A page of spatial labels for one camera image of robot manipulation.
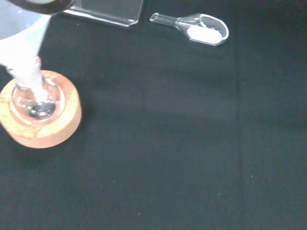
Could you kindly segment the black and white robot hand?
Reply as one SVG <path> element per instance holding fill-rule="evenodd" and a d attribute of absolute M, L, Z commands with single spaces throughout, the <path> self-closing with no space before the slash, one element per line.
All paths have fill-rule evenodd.
<path fill-rule="evenodd" d="M 15 6 L 40 14 L 53 15 L 68 10 L 75 0 L 9 0 Z"/>

